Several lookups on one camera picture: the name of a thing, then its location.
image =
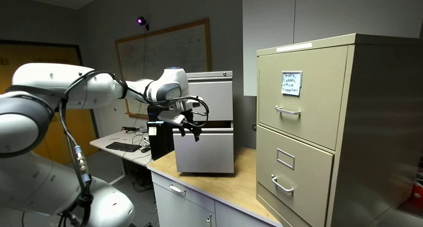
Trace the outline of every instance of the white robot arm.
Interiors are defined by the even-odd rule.
[[[209,112],[200,97],[189,96],[188,80],[181,68],[165,69],[156,81],[135,82],[118,80],[107,71],[66,64],[28,63],[18,68],[12,86],[0,95],[0,178],[5,180],[0,185],[0,205],[53,215],[69,209],[75,200],[80,206],[92,201],[91,213],[81,215],[83,224],[128,226],[134,214],[132,203],[104,181],[91,178],[85,157],[68,133],[65,120],[62,124],[77,177],[65,166],[30,152],[44,138],[56,111],[65,117],[66,108],[99,108],[123,98],[172,106],[173,111],[162,113],[159,118],[188,128],[196,140],[204,123],[193,121],[192,108],[202,105],[206,109],[203,115],[208,116]],[[94,200],[84,199],[86,203],[81,205],[80,194],[90,187]]]

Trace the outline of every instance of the wooden frame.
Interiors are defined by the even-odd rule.
[[[208,18],[205,18],[205,19],[200,19],[200,20],[196,20],[196,21],[181,24],[181,25],[172,26],[172,27],[169,27],[169,28],[164,28],[164,29],[161,29],[161,30],[158,30],[158,31],[153,31],[153,32],[146,33],[146,34],[140,34],[140,35],[124,38],[124,39],[117,39],[116,42],[115,42],[115,46],[116,46],[116,53],[117,53],[117,56],[118,56],[119,71],[121,73],[121,77],[123,78],[124,74],[123,74],[122,66],[121,66],[121,58],[119,57],[118,44],[123,43],[123,42],[128,42],[128,41],[131,41],[131,40],[143,39],[145,37],[164,34],[164,33],[172,32],[172,31],[178,31],[178,30],[189,28],[189,27],[195,27],[197,25],[204,25],[204,27],[205,27],[207,71],[211,71],[212,70],[212,53],[211,53],[211,48],[210,48],[210,21],[209,21]],[[125,104],[127,106],[127,112],[125,114],[127,114],[128,116],[130,116],[130,117],[141,117],[141,118],[144,118],[144,119],[148,119],[147,115],[130,113],[130,109],[129,109],[129,106],[128,106],[127,99],[125,99]]]
[[[0,44],[6,44],[6,45],[36,45],[36,46],[74,48],[77,52],[77,56],[78,56],[78,59],[80,61],[80,66],[83,65],[79,45],[44,43],[44,42],[29,42],[29,41],[6,40],[6,39],[0,39]],[[96,137],[99,138],[96,118],[94,116],[94,111],[92,109],[90,109],[90,113],[91,113],[91,120],[93,122],[94,133],[95,133]]]

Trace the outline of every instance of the wooden countertop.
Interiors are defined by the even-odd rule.
[[[242,212],[282,227],[282,224],[255,198],[255,152],[247,148],[236,150],[235,174],[177,172],[175,151],[152,162],[148,168]]]

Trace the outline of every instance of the desk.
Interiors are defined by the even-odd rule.
[[[112,149],[108,149],[106,148],[106,146],[108,146],[109,144],[113,143],[113,142],[121,142],[121,143],[126,143],[126,144],[140,144],[142,146],[145,145],[144,141],[142,140],[143,136],[141,132],[136,132],[136,133],[126,133],[126,131],[120,131],[111,135],[107,135],[103,138],[99,138],[96,140],[93,140],[90,142],[90,145],[97,147],[101,150],[104,150],[106,152],[112,153],[116,156],[119,156],[121,158],[124,158],[126,160],[129,160],[133,163],[142,165],[142,166],[146,166],[147,164],[149,164],[152,159],[151,159],[151,152],[145,152],[142,153],[141,150],[136,150],[135,152],[131,153],[131,152],[125,152],[125,151],[121,151],[121,150],[112,150]],[[122,176],[118,177],[117,179],[113,180],[112,182],[110,182],[110,185],[113,185],[114,183],[116,183],[117,181],[121,180],[123,177],[125,177],[126,175],[126,171],[122,162]]]
[[[187,191],[185,193],[187,199],[189,199],[189,195],[191,194],[188,193],[188,191],[189,189],[192,189],[201,193],[203,196],[216,201],[216,206],[221,206],[224,204],[225,206],[229,206],[232,209],[236,209],[238,213],[240,213],[239,215],[232,215],[238,216],[239,219],[235,220],[229,218],[223,221],[225,218],[224,214],[222,214],[222,212],[218,212],[218,209],[216,209],[215,217],[216,221],[219,223],[229,223],[230,221],[235,221],[235,226],[243,226],[240,223],[242,223],[245,219],[251,219],[251,217],[253,217],[253,219],[256,218],[260,221],[263,221],[263,223],[256,226],[282,227],[282,224],[277,221],[277,219],[274,218],[274,216],[271,215],[271,213],[256,199],[255,152],[255,150],[246,148],[239,148],[236,151],[235,175],[199,175],[177,172],[175,152],[168,153],[167,155],[155,160],[153,163],[148,165],[148,169],[153,172],[153,182],[155,184],[154,187],[156,187],[156,184],[161,185],[163,183],[162,187],[169,190],[169,184],[166,183],[166,180],[163,180],[163,178],[166,178],[169,180],[169,183],[172,183],[173,185],[180,184],[178,187],[179,189],[186,189]],[[165,218],[165,214],[161,214],[162,210],[160,210],[159,197],[157,196],[156,198],[160,220],[160,217],[162,216]],[[202,201],[196,204],[202,205],[204,203],[206,203],[206,201]],[[248,222],[251,223],[248,226],[254,226],[251,221],[245,221],[243,223]]]

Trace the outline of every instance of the white desk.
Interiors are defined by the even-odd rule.
[[[116,156],[119,156],[121,158],[124,158],[126,160],[129,160],[131,162],[134,162],[136,164],[142,165],[142,166],[146,166],[147,164],[149,164],[152,159],[151,159],[151,152],[145,152],[142,153],[141,150],[136,150],[135,152],[131,153],[131,152],[125,152],[125,151],[121,151],[121,150],[112,150],[112,149],[108,149],[106,148],[106,146],[108,146],[109,144],[113,143],[113,142],[121,142],[121,143],[126,143],[126,144],[139,144],[141,146],[145,145],[145,142],[142,140],[142,133],[141,132],[136,132],[136,133],[126,133],[126,131],[121,131],[121,132],[117,132],[111,135],[107,135],[103,138],[99,138],[96,140],[93,140],[90,142],[90,145],[97,147],[101,150],[104,150],[106,152],[112,153]],[[125,177],[126,175],[126,171],[122,162],[122,176],[118,177],[117,179],[113,180],[112,182],[110,182],[110,185],[113,185],[114,183],[116,183],[117,181],[121,180],[123,177]]]

